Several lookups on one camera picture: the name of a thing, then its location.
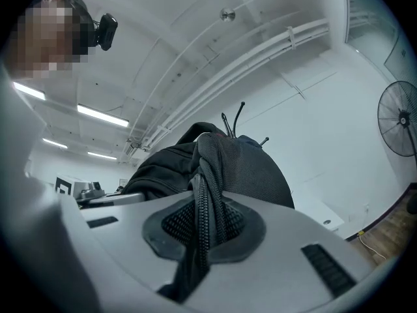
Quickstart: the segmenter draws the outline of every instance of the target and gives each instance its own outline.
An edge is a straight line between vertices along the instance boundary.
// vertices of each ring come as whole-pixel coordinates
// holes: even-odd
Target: fan grille
[[[407,129],[417,145],[417,88],[402,81],[389,85],[379,100],[378,124],[382,138],[393,152],[413,156]]]

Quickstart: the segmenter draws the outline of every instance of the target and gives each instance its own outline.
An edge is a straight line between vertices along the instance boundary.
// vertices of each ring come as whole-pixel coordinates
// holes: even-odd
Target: fluorescent light
[[[13,86],[19,91],[23,91],[26,94],[32,95],[33,97],[37,97],[45,101],[45,94],[42,91],[37,91],[35,89],[21,85],[20,83],[17,83],[17,82],[14,82]]]
[[[117,118],[117,117],[114,117],[114,116],[110,116],[110,115],[107,115],[107,114],[102,113],[102,112],[98,112],[96,110],[87,108],[85,106],[81,106],[79,104],[77,106],[77,109],[78,109],[78,112],[84,113],[85,115],[92,116],[92,117],[95,117],[95,118],[98,118],[98,119],[102,119],[103,121],[110,122],[110,123],[113,123],[113,124],[121,125],[122,127],[127,127],[128,124],[129,124],[129,121],[126,121],[124,119],[120,119],[120,118]]]
[[[101,154],[92,153],[92,152],[88,152],[88,153],[90,155],[94,155],[95,157],[106,158],[106,159],[111,159],[111,160],[117,160],[117,158],[115,158],[114,156],[101,155]]]
[[[55,145],[55,146],[58,146],[58,147],[62,147],[63,149],[68,148],[66,145],[63,145],[61,143],[55,143],[55,142],[53,142],[51,140],[48,140],[48,139],[45,139],[45,138],[43,138],[43,140],[44,140],[44,142],[51,143],[52,145]]]

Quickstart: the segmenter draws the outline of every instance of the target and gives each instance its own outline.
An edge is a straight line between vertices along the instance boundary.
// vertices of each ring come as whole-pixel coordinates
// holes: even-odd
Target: vent slot
[[[119,220],[115,218],[114,216],[108,216],[106,218],[96,219],[96,220],[90,220],[87,222],[87,225],[90,228],[100,227],[104,225],[111,224],[112,222],[118,222]]]
[[[352,277],[321,245],[308,245],[301,248],[301,251],[334,297],[343,295],[356,285]]]

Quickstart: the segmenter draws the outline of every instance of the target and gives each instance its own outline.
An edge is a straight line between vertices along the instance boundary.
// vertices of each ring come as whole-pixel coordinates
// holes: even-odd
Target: white ceiling
[[[230,62],[288,26],[323,17],[317,0],[84,1],[95,20],[108,12],[118,21],[111,49],[95,50],[71,77],[26,82],[47,101],[28,99],[48,124],[45,138],[119,161],[129,161],[122,151],[130,135],[139,141]],[[223,7],[236,9],[234,22],[220,20]],[[84,116],[77,104],[127,119],[129,127]]]

